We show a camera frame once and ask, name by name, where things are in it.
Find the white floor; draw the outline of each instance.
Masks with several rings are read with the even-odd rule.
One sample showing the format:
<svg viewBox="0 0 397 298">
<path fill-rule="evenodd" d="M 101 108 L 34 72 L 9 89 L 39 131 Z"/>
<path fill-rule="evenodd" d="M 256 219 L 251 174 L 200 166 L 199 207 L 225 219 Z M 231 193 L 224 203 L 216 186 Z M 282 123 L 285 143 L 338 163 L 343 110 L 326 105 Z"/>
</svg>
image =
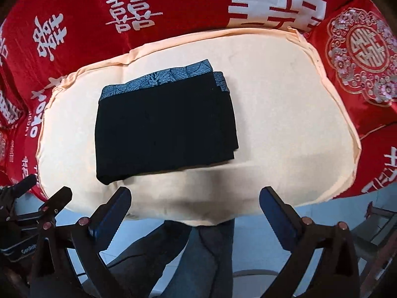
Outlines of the white floor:
<svg viewBox="0 0 397 298">
<path fill-rule="evenodd" d="M 381 191 L 298 207 L 296 211 L 300 216 L 311 217 L 317 224 L 335 225 L 339 221 L 345 221 L 350 229 L 353 229 L 364 221 L 367 205 L 371 201 L 376 207 L 397 211 L 397 183 Z M 37 210 L 41 204 L 32 195 L 24 195 L 18 200 L 16 209 L 18 214 L 30 213 Z M 81 216 L 83 215 L 63 210 L 57 216 L 57 225 L 74 224 Z M 162 222 L 162 220 L 155 219 L 123 222 L 109 248 L 101 253 L 102 259 L 105 263 L 109 263 L 133 241 L 145 236 Z M 70 250 L 70 254 L 76 272 L 84 272 L 75 251 Z M 236 219 L 233 246 L 234 271 L 266 269 L 279 272 L 288 257 L 289 252 L 281 248 L 264 215 Z M 316 252 L 297 293 L 304 292 L 308 286 L 319 257 L 320 252 Z M 162 291 L 166 287 L 178 266 L 179 259 L 180 255 L 166 267 L 163 277 L 154 288 L 155 290 Z"/>
</svg>

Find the gray pants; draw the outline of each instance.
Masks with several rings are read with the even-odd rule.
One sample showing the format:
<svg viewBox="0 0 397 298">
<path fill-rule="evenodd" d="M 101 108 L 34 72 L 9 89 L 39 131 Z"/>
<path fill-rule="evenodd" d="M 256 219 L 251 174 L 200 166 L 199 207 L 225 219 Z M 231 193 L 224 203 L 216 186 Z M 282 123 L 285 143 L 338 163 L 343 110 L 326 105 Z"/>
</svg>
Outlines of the gray pants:
<svg viewBox="0 0 397 298">
<path fill-rule="evenodd" d="M 172 280 L 160 297 L 232 298 L 233 233 L 234 220 L 196 228 L 165 221 L 132 243 L 108 268 L 131 297 L 147 298 L 165 266 L 186 246 Z M 83 288 L 97 297 L 89 280 L 83 283 Z"/>
</svg>

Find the beige fabric cover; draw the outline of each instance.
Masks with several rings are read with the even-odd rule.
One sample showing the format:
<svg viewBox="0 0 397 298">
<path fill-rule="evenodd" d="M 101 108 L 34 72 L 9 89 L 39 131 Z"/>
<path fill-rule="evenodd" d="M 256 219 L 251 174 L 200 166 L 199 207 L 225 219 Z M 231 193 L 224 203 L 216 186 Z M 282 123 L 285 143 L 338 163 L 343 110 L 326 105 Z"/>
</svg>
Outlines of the beige fabric cover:
<svg viewBox="0 0 397 298">
<path fill-rule="evenodd" d="M 235 159 L 101 184 L 95 177 L 94 129 L 102 88 L 207 58 L 230 89 L 239 140 Z M 267 185 L 291 205 L 329 200 L 354 181 L 360 152 L 357 132 L 317 51 L 299 33 L 226 29 L 143 45 L 70 74 L 45 109 L 37 160 L 42 189 L 51 196 L 70 187 L 67 208 L 73 211 L 89 216 L 127 186 L 128 218 L 212 225 L 260 213 L 258 195 Z"/>
</svg>

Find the leaf pattern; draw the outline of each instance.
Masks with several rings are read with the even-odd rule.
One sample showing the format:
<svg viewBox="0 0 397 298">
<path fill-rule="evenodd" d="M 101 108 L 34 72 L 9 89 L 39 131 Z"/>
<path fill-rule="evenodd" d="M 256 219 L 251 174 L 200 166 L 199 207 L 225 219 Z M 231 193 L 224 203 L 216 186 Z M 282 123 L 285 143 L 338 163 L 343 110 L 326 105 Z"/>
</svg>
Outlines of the leaf pattern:
<svg viewBox="0 0 397 298">
<path fill-rule="evenodd" d="M 131 80 L 125 84 L 108 85 L 102 89 L 102 94 L 99 101 L 104 98 L 140 90 L 142 88 L 150 88 L 165 83 L 176 82 L 181 79 L 199 76 L 205 73 L 212 72 L 212 66 L 208 59 L 198 63 L 188 65 L 186 67 L 175 67 L 163 69 Z M 221 88 L 223 92 L 228 92 L 226 80 L 222 72 L 214 72 L 216 85 Z"/>
</svg>

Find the bolt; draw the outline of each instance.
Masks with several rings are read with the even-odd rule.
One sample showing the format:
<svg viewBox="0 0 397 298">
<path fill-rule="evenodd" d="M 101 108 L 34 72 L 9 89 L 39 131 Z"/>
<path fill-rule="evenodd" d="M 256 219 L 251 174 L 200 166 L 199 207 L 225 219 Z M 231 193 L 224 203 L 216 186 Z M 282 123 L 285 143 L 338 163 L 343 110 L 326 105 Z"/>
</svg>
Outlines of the bolt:
<svg viewBox="0 0 397 298">
<path fill-rule="evenodd" d="M 81 219 L 79 219 L 79 225 L 83 226 L 83 225 L 87 225 L 90 222 L 90 219 L 88 217 L 82 217 Z"/>
<path fill-rule="evenodd" d="M 45 230 L 48 230 L 51 227 L 52 227 L 52 223 L 51 222 L 45 222 L 43 224 L 43 229 L 45 229 Z"/>
<path fill-rule="evenodd" d="M 346 224 L 346 222 L 339 222 L 338 226 L 342 229 L 342 230 L 347 230 L 349 228 L 349 226 Z"/>
<path fill-rule="evenodd" d="M 306 225 L 310 225 L 313 224 L 313 220 L 310 217 L 307 216 L 303 216 L 302 217 L 302 222 Z"/>
</svg>

